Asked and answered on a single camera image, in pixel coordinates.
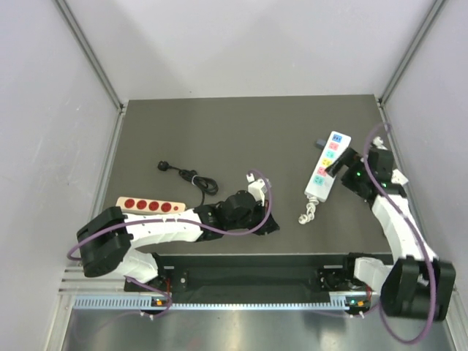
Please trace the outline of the grey plug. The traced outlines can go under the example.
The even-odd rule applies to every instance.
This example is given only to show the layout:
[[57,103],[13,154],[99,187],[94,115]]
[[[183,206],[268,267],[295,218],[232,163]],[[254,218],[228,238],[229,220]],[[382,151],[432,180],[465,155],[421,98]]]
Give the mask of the grey plug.
[[324,147],[326,146],[327,144],[327,141],[326,140],[322,140],[322,139],[318,139],[315,143],[315,146],[320,149],[320,150],[323,150]]

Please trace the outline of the white power strip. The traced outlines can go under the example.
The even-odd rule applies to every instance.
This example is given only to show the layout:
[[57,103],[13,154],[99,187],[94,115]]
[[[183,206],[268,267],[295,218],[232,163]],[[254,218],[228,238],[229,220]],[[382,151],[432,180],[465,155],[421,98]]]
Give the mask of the white power strip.
[[316,147],[321,150],[321,154],[304,190],[307,198],[306,211],[299,216],[299,224],[304,225],[312,221],[317,206],[328,199],[335,178],[328,175],[325,170],[341,156],[351,140],[350,136],[337,131],[332,131],[326,140],[317,140]]

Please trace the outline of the white cube plug adapter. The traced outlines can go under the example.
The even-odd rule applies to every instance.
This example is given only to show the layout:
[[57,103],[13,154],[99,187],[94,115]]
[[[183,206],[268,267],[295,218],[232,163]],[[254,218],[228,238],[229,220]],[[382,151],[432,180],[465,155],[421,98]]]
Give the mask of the white cube plug adapter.
[[406,185],[409,182],[408,178],[399,170],[394,169],[391,176],[391,183],[398,184],[401,186]]

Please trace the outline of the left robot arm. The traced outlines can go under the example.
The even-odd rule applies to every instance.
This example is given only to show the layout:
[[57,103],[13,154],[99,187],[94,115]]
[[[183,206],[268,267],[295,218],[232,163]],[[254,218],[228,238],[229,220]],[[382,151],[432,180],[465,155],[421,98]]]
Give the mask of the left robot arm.
[[267,235],[279,228],[267,200],[239,191],[225,201],[176,214],[125,214],[118,206],[109,207],[78,231],[77,249],[85,277],[118,273],[158,290],[166,280],[162,261],[156,253],[140,252],[141,247]]

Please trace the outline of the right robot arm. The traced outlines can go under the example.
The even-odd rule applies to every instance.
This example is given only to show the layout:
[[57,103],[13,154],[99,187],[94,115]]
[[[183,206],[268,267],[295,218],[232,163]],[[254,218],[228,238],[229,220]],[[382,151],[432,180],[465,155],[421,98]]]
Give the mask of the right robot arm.
[[456,271],[442,261],[421,237],[404,190],[407,177],[395,168],[393,153],[372,146],[367,156],[346,148],[326,173],[335,176],[343,167],[342,184],[364,199],[380,223],[393,257],[386,265],[367,254],[351,254],[341,271],[343,284],[356,290],[367,284],[380,294],[389,317],[443,321],[448,312]]

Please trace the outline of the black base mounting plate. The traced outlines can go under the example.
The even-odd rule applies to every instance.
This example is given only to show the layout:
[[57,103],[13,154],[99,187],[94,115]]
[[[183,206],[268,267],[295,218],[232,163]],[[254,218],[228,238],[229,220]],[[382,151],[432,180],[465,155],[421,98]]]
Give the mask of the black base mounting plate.
[[213,266],[166,269],[146,284],[166,293],[188,293],[204,287],[292,287],[307,292],[363,291],[365,284],[340,268],[305,266]]

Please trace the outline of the wooden power strip red sockets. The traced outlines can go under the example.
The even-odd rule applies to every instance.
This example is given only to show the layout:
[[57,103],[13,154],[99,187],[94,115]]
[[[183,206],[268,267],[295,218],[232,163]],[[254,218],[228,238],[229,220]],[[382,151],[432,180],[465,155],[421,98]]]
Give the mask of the wooden power strip red sockets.
[[116,206],[124,213],[139,215],[177,214],[186,210],[185,203],[139,197],[119,197]]

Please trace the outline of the right aluminium frame post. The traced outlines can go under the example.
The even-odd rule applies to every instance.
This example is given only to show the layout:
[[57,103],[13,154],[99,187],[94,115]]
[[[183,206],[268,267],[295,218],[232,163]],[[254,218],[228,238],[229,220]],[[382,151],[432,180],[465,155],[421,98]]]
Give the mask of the right aluminium frame post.
[[446,163],[442,142],[444,110],[450,107],[444,91],[450,81],[449,51],[466,14],[466,1],[432,1],[380,99],[396,163],[409,178],[410,208],[430,247],[445,259],[452,253],[439,222],[444,196],[436,169]]

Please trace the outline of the aluminium frame post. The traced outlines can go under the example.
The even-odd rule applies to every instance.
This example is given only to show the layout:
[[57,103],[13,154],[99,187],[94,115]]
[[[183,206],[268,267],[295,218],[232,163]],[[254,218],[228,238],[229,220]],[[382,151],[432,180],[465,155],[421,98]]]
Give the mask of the aluminium frame post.
[[127,106],[118,97],[116,90],[110,82],[110,79],[105,73],[104,68],[102,67],[96,53],[94,52],[94,49],[92,48],[84,31],[78,23],[78,20],[76,19],[71,6],[68,4],[68,1],[54,0],[52,3],[66,23],[67,28],[70,30],[78,47],[85,56],[88,65],[94,72],[94,75],[99,81],[108,99],[112,103],[112,106],[116,109],[116,117],[113,119],[112,129],[105,151],[105,158],[98,178],[97,190],[91,207],[89,219],[93,219],[103,209],[105,195],[110,179],[110,173],[114,163],[118,142],[121,136],[121,130],[124,122],[125,112],[127,111]]
[[466,14],[466,1],[432,1],[380,99],[396,163],[409,178],[410,208],[430,247],[445,259],[452,253],[439,222],[444,196],[436,169],[446,163],[442,142],[444,110],[450,107],[444,91],[450,81],[449,51]]

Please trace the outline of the left aluminium frame post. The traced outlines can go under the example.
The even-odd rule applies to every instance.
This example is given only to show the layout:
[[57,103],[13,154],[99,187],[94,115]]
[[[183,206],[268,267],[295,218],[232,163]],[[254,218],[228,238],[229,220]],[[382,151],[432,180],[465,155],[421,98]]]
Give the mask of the left aluminium frame post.
[[116,90],[110,82],[110,79],[105,73],[104,68],[102,67],[96,53],[94,52],[94,49],[92,48],[84,31],[78,23],[78,20],[76,19],[71,6],[68,4],[68,1],[54,0],[52,3],[66,23],[67,28],[70,30],[78,47],[85,56],[88,65],[94,72],[94,75],[99,81],[108,99],[112,103],[112,106],[116,109],[116,117],[113,119],[112,129],[105,151],[105,158],[98,178],[97,190],[91,207],[89,219],[93,219],[103,209],[105,195],[110,179],[110,173],[114,163],[118,142],[121,136],[121,130],[124,122],[125,112],[127,111],[127,106],[118,97]]

